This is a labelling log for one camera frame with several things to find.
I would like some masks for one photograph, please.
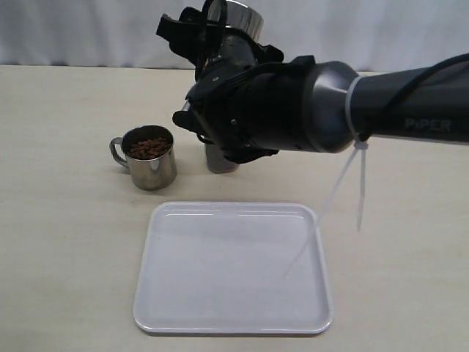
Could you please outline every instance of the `beige tabletop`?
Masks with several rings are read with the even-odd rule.
[[[469,351],[469,148],[373,138],[322,223],[335,315],[313,338],[150,337],[132,305],[147,225],[169,200],[324,204],[351,150],[280,152],[212,175],[174,126],[192,71],[0,67],[0,351]],[[179,174],[138,190],[108,143],[175,135]]]

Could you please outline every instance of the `white backdrop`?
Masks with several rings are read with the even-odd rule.
[[[265,19],[262,44],[356,70],[403,70],[469,52],[467,0],[245,0]],[[0,0],[0,63],[191,66],[155,35],[202,0]]]

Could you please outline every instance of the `white plastic tray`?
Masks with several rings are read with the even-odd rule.
[[[290,203],[168,202],[152,214],[133,305],[149,333],[317,334],[333,309],[315,215]]]

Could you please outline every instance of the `metal mug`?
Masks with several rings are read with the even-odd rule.
[[[129,156],[133,144],[148,139],[165,138],[171,147],[163,155],[149,160]],[[125,159],[116,150],[120,144]],[[177,175],[174,158],[174,137],[166,128],[157,125],[145,125],[128,131],[123,137],[116,137],[109,143],[111,154],[117,163],[130,171],[135,186],[145,191],[154,191],[169,186]]]

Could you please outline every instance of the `white zip tie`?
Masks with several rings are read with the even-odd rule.
[[[310,243],[311,240],[314,239],[316,236],[316,232],[319,229],[321,225],[322,218],[324,215],[329,211],[330,206],[332,205],[332,201],[334,200],[336,196],[336,192],[339,189],[340,183],[344,179],[345,174],[350,168],[350,165],[352,164],[353,159],[357,155],[358,151],[361,150],[361,172],[360,172],[360,200],[358,202],[358,212],[357,212],[357,231],[361,230],[361,222],[363,219],[363,207],[365,204],[365,174],[366,174],[366,150],[368,149],[368,143],[367,142],[362,142],[355,130],[355,127],[352,124],[352,119],[351,119],[351,114],[350,114],[350,101],[352,98],[352,93],[357,85],[357,83],[360,81],[361,76],[357,77],[352,84],[350,85],[350,88],[347,92],[347,96],[345,99],[345,117],[347,119],[347,124],[349,126],[350,131],[352,132],[353,138],[355,140],[354,143],[354,150],[352,151],[352,154],[350,154],[350,157],[348,158],[347,162],[344,165],[344,168],[340,171],[339,177],[337,178],[336,183],[334,184],[334,187],[332,188],[332,191],[329,193],[329,196],[325,202],[324,208],[321,210],[319,213],[316,224],[314,226],[313,232],[308,236],[306,239],[305,243],[301,247],[301,250],[298,252],[298,254],[295,256],[295,259],[292,261],[292,263],[288,266],[287,271],[285,272],[284,278],[286,278],[289,274],[289,272],[293,269],[297,261],[301,258],[303,253],[305,252],[306,248],[308,247],[308,244]]]

